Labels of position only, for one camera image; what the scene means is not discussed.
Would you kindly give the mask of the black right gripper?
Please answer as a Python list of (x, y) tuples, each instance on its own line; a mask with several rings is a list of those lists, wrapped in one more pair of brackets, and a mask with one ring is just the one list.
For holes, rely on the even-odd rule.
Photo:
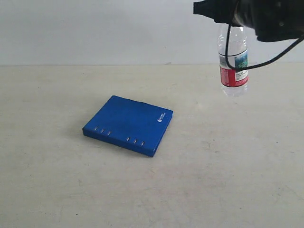
[(193, 3), (193, 14), (218, 24), (251, 28), (261, 42), (304, 36), (302, 0), (203, 0)]

